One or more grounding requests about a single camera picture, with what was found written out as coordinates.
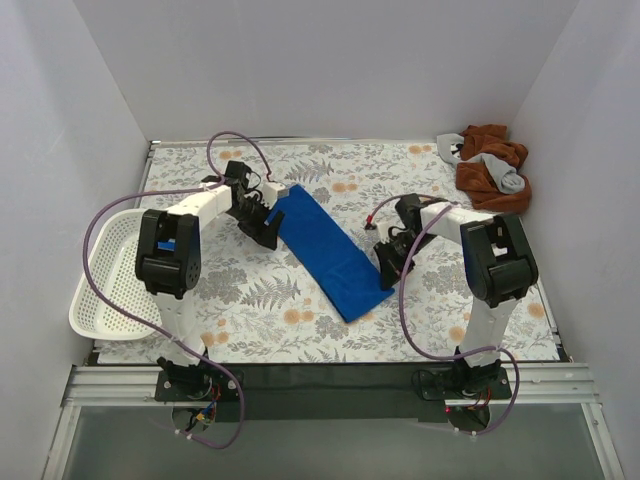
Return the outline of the blue towel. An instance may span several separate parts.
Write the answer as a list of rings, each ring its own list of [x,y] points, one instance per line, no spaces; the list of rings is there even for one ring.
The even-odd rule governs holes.
[[[275,210],[284,215],[280,239],[344,322],[359,319],[395,293],[381,288],[369,257],[302,186],[292,186]]]
[[[160,250],[174,251],[175,243],[173,241],[158,242],[156,244],[156,247]]]

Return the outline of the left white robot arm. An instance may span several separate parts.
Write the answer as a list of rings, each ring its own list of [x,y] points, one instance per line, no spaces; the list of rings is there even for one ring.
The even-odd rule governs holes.
[[[245,163],[232,161],[222,177],[205,177],[198,192],[165,210],[148,209],[142,215],[135,275],[155,302],[171,341],[170,352],[159,364],[186,367],[178,387],[193,400],[205,398],[213,386],[211,373],[197,365],[206,350],[193,298],[202,270],[202,231],[227,214],[246,236],[274,250],[285,217],[275,204],[289,188],[272,181],[251,187],[252,174]]]

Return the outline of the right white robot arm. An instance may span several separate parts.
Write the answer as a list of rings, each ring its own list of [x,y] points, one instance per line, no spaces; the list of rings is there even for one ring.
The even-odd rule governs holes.
[[[403,289],[414,258],[437,237],[458,244],[465,278],[473,295],[471,317],[461,344],[451,356],[439,356],[436,370],[423,370],[417,381],[427,399],[488,399],[499,393],[516,394],[501,357],[503,338],[517,304],[539,277],[538,267],[514,214],[467,210],[442,198],[416,193],[391,197],[399,225],[376,222],[365,227],[379,236],[374,246],[382,289]]]

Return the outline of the floral table mat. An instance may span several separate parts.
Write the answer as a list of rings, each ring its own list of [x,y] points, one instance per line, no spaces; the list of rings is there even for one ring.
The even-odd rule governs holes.
[[[468,205],[454,172],[432,143],[219,144],[158,147],[146,178],[146,208],[177,202],[230,160],[256,175],[301,185],[364,252],[377,236],[366,217],[396,221],[390,197],[427,193]],[[472,296],[459,246],[438,238],[415,258],[403,296],[391,296],[346,323],[285,245],[270,251],[229,217],[203,238],[197,312],[212,358],[220,363],[399,362],[450,355],[469,324]]]

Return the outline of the brown towel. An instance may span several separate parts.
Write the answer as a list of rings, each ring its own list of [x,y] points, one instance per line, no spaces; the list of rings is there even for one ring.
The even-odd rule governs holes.
[[[476,210],[523,214],[532,188],[520,174],[528,149],[508,139],[507,126],[469,126],[453,144],[458,151],[456,188],[465,192]]]

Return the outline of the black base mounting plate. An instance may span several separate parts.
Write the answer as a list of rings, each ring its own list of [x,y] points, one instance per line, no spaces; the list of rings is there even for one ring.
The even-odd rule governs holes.
[[[502,367],[468,373],[445,362],[164,366],[154,399],[203,404],[212,417],[248,420],[401,419],[486,428],[488,406],[512,397]]]

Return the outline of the grey cloth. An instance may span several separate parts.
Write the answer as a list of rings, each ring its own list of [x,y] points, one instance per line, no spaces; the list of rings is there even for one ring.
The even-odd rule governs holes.
[[[469,160],[463,160],[461,153],[453,151],[455,146],[464,145],[464,137],[457,133],[437,136],[436,145],[440,158],[451,166],[470,167],[482,164],[498,191],[503,194],[516,194],[525,188],[525,180],[517,173],[516,168],[494,154],[479,153]]]

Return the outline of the white perforated plastic basket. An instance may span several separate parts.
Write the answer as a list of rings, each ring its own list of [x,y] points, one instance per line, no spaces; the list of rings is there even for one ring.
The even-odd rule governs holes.
[[[116,305],[154,325],[160,325],[158,308],[143,282],[135,275],[142,209],[123,210],[102,226],[88,256],[98,289]],[[81,277],[70,309],[69,324],[82,337],[102,341],[133,341],[154,333],[106,305]]]

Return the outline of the aluminium frame rail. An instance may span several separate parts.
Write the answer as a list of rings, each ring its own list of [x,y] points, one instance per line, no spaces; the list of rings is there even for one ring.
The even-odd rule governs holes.
[[[593,379],[593,375],[586,364],[579,363],[519,363],[520,386],[516,403],[518,404],[595,404],[601,403],[601,395]],[[255,372],[249,369],[249,364],[240,365],[245,375],[243,391],[248,399],[249,391],[258,387],[250,386],[249,377],[259,378],[262,382],[267,377],[268,365],[257,365]],[[329,387],[333,386],[329,377],[320,380],[309,380],[311,373],[319,372],[320,364],[296,364],[283,365],[287,371],[291,371],[303,380],[304,387]],[[346,375],[348,365],[331,364],[327,367],[332,371]],[[356,370],[365,367],[377,368],[382,373],[379,375],[391,375],[391,367],[407,367],[409,364],[373,364],[354,365]],[[75,405],[99,405],[99,406],[136,406],[151,404],[154,400],[157,379],[160,374],[159,367],[151,366],[108,366],[108,367],[74,367],[70,374],[63,395],[63,404]],[[381,390],[382,387],[400,385],[400,380],[384,380],[374,387],[347,387],[347,380],[340,377],[336,380],[338,390],[364,389]]]

